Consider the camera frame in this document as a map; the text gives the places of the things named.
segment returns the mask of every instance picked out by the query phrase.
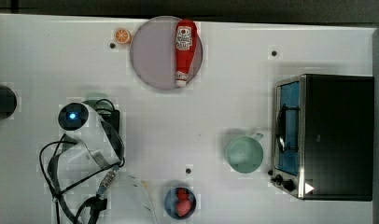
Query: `toaster oven window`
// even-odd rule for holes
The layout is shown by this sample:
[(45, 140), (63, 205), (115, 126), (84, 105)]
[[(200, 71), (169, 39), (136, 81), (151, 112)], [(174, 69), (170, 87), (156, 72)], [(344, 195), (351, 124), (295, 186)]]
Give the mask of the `toaster oven window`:
[(300, 107), (300, 83), (293, 82), (281, 86), (279, 109), (285, 109), (285, 136), (284, 150), (278, 150), (279, 159), (277, 168), (286, 173), (298, 174), (298, 130), (299, 130), (299, 108)]

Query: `ketchup bottle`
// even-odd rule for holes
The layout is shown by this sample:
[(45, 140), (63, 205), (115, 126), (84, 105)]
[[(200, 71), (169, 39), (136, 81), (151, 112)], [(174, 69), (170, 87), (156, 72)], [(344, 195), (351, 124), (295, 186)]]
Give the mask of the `ketchup bottle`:
[(175, 28), (175, 84), (185, 87), (190, 70), (190, 65), (198, 40), (196, 25), (193, 21), (182, 20)]

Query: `blue light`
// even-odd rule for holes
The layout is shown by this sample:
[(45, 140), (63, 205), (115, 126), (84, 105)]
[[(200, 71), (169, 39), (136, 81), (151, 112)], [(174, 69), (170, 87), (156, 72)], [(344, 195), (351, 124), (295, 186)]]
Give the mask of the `blue light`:
[(71, 113), (68, 118), (70, 119), (76, 119), (77, 118), (77, 115), (75, 113)]

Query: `mug handle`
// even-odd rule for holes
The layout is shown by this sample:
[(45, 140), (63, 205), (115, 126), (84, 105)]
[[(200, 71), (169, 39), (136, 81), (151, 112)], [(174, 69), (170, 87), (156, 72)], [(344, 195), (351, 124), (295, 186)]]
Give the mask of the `mug handle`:
[(251, 137), (256, 139), (257, 141), (260, 141), (263, 137), (263, 134), (262, 133), (254, 133)]

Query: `bottle cap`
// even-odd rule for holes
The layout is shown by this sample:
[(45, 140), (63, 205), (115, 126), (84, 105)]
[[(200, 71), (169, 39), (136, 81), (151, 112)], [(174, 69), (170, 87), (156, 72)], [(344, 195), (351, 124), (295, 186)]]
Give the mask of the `bottle cap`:
[(178, 86), (178, 87), (185, 87), (187, 85), (187, 81), (184, 81), (184, 80), (176, 80), (175, 81), (175, 84)]

